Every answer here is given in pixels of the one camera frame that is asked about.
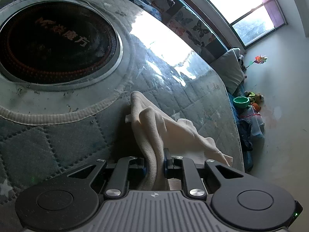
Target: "beige cloth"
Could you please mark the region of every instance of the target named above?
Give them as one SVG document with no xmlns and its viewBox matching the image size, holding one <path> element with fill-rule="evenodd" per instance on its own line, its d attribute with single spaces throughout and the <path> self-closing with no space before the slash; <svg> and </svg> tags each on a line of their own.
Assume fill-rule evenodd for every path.
<svg viewBox="0 0 309 232">
<path fill-rule="evenodd" d="M 191 121 L 174 121 L 138 91 L 131 93 L 130 118 L 136 142 L 147 162 L 140 190 L 169 189 L 164 178 L 163 148 L 168 148 L 172 156 L 188 157 L 199 164 L 214 159 L 232 165 L 233 158 L 221 153 L 212 138 L 200 136 Z"/>
</svg>

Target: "red string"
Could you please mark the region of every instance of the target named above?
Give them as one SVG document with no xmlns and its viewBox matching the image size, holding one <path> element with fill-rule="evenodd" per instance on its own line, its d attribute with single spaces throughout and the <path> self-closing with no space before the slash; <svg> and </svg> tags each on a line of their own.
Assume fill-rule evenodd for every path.
<svg viewBox="0 0 309 232">
<path fill-rule="evenodd" d="M 251 114 L 249 116 L 240 116 L 240 118 L 248 118 L 250 116 L 261 116 L 259 113 L 258 114 Z"/>
</svg>

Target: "silver bolt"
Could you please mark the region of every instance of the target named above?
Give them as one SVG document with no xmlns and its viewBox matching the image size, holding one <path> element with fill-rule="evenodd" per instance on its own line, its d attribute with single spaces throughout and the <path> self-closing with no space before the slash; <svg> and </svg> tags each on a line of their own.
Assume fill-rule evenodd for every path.
<svg viewBox="0 0 309 232">
<path fill-rule="evenodd" d="M 121 195 L 121 191 L 115 188 L 108 189 L 105 192 L 108 196 L 119 196 Z"/>
<path fill-rule="evenodd" d="M 189 192 L 192 196 L 202 196 L 205 194 L 204 190 L 198 189 L 198 188 L 194 188 L 191 189 Z"/>
</svg>

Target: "black round cooktop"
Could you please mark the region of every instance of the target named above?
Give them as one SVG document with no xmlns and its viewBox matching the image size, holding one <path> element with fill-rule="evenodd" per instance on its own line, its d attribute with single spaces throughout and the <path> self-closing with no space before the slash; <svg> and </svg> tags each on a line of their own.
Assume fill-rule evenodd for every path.
<svg viewBox="0 0 309 232">
<path fill-rule="evenodd" d="M 0 31 L 0 62 L 30 83 L 55 84 L 90 75 L 116 51 L 116 33 L 100 15 L 75 3 L 37 3 Z"/>
</svg>

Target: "gray quilted tablecloth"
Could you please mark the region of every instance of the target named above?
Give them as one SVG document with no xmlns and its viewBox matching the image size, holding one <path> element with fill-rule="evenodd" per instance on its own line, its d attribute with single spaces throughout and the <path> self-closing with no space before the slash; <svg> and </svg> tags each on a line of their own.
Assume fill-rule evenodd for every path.
<svg viewBox="0 0 309 232">
<path fill-rule="evenodd" d="M 11 1 L 0 0 L 0 5 Z M 98 157 L 117 161 L 123 156 L 142 156 L 130 124 L 125 124 L 134 90 L 141 91 L 175 120 L 191 120 L 200 135 L 212 137 L 223 153 L 234 158 L 233 167 L 243 170 L 237 127 L 226 89 L 216 72 L 136 5 L 127 0 L 92 1 L 98 6 L 109 4 L 106 9 L 128 30 L 126 37 L 135 48 L 130 79 L 109 107 L 77 122 L 30 126 L 0 118 L 0 231 L 21 229 L 14 200 L 23 189 Z M 140 29 L 141 35 L 132 30 L 138 18 L 144 18 L 148 25 Z M 160 31 L 168 34 L 160 37 Z M 156 47 L 152 47 L 152 38 Z M 184 49 L 185 58 L 173 62 Z"/>
</svg>

